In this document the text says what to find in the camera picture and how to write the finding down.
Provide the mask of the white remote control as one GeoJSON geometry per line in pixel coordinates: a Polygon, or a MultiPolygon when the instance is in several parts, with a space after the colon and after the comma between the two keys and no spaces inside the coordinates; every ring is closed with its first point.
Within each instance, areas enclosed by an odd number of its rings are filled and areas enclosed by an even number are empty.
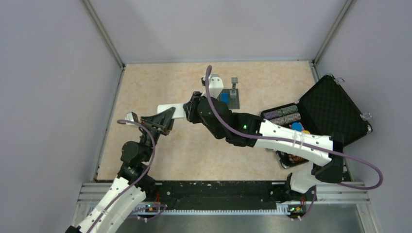
{"type": "Polygon", "coordinates": [[[184,110],[183,103],[174,103],[174,104],[161,104],[157,106],[157,113],[172,111],[172,119],[184,119],[186,118],[186,113],[184,110]]]}

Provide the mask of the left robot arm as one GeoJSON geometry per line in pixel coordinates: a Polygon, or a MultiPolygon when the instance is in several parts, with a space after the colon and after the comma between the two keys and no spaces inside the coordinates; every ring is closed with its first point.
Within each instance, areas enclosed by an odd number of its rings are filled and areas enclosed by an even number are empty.
{"type": "Polygon", "coordinates": [[[137,117],[129,112],[118,124],[136,126],[141,132],[138,142],[128,141],[121,149],[122,165],[106,194],[92,212],[68,233],[114,233],[143,202],[154,198],[155,180],[148,176],[156,144],[161,135],[167,136],[173,127],[175,107],[153,116],[137,117]]]}

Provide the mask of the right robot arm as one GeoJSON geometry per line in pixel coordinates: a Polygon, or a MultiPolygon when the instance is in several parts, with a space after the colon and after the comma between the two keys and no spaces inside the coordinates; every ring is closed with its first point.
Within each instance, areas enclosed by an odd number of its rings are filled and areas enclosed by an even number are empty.
{"type": "Polygon", "coordinates": [[[237,147],[273,149],[306,159],[308,165],[287,177],[285,194],[291,200],[298,200],[321,182],[343,180],[343,159],[335,155],[343,147],[340,139],[298,132],[253,114],[234,113],[224,102],[208,99],[200,92],[194,92],[183,104],[183,111],[187,121],[203,124],[216,139],[237,147]]]}

